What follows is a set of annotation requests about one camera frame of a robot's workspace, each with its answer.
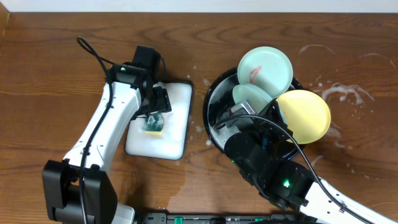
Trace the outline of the green yellow sponge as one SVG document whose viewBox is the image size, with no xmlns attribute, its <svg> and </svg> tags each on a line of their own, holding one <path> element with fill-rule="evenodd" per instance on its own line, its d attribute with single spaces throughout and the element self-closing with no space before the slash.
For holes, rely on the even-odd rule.
<svg viewBox="0 0 398 224">
<path fill-rule="evenodd" d="M 146 134 L 161 135 L 164 125 L 164 117 L 161 114 L 151 115 L 145 119 L 142 130 Z"/>
</svg>

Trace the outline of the mint green plate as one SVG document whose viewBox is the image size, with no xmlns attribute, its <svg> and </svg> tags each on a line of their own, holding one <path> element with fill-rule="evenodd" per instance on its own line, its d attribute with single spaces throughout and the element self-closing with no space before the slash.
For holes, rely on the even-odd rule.
<svg viewBox="0 0 398 224">
<path fill-rule="evenodd" d="M 232 90 L 232 95 L 235 104 L 246 101 L 259 116 L 275 112 L 275 107 L 271 106 L 271 101 L 274 98 L 256 85 L 249 83 L 236 85 Z"/>
<path fill-rule="evenodd" d="M 238 81 L 252 84 L 277 98 L 285 93 L 293 80 L 293 67 L 285 53 L 273 47 L 257 47 L 239 62 Z"/>
</svg>

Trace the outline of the yellow plate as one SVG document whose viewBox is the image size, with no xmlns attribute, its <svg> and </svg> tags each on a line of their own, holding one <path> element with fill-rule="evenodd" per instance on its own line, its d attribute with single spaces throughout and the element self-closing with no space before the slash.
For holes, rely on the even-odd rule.
<svg viewBox="0 0 398 224">
<path fill-rule="evenodd" d="M 322 138 L 331 123 L 331 113 L 325 100 L 307 90 L 292 90 L 280 95 L 276 102 L 285 116 L 287 128 L 299 144 L 309 144 Z"/>
</svg>

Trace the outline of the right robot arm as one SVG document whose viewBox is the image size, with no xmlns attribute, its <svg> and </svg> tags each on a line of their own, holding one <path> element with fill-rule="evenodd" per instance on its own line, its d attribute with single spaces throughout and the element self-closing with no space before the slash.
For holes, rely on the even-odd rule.
<svg viewBox="0 0 398 224">
<path fill-rule="evenodd" d="M 303 166 L 279 155 L 280 149 L 303 151 L 276 100 L 258 113 L 248 100 L 236 103 L 214 127 L 233 126 L 238 132 L 226 141 L 224 154 L 243 179 L 276 207 L 291 208 L 323 223 L 392 223 L 320 178 L 310 162 Z"/>
</svg>

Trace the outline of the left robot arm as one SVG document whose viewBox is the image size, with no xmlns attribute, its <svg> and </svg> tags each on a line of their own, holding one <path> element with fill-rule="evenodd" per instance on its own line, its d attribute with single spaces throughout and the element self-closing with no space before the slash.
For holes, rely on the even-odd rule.
<svg viewBox="0 0 398 224">
<path fill-rule="evenodd" d="M 115 64 L 106 72 L 99 105 L 62 161 L 42 171 L 50 220 L 60 223 L 134 223 L 135 210 L 118 202 L 108 177 L 116 148 L 134 116 L 171 110 L 167 92 L 148 68 Z"/>
</svg>

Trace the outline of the black rectangular foam tray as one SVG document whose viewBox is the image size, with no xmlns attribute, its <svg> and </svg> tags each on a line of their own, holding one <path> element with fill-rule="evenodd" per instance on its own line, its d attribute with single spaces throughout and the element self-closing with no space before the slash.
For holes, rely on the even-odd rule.
<svg viewBox="0 0 398 224">
<path fill-rule="evenodd" d="M 142 130 L 145 118 L 132 120 L 125 152 L 132 156 L 178 160 L 184 152 L 193 86 L 184 82 L 160 82 L 158 86 L 167 90 L 172 107 L 171 112 L 161 114 L 165 122 L 163 133 L 146 134 Z"/>
</svg>

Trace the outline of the round black tray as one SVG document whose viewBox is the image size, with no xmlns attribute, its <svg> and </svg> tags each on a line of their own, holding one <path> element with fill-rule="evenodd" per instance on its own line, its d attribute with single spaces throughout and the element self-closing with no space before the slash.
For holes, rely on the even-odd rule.
<svg viewBox="0 0 398 224">
<path fill-rule="evenodd" d="M 222 124 L 220 129 L 214 128 L 217 122 L 229 116 L 231 107 L 235 105 L 232 90 L 238 84 L 237 68 L 235 67 L 218 77 L 205 96 L 203 122 L 210 140 L 221 152 L 224 152 L 224 146 L 232 135 L 241 133 L 235 126 L 227 128 Z M 250 131 L 249 133 L 254 134 L 259 139 L 263 138 L 254 132 Z M 299 153 L 294 144 L 290 142 L 289 137 L 284 142 L 269 141 L 269 147 L 276 151 L 279 159 L 291 160 Z"/>
</svg>

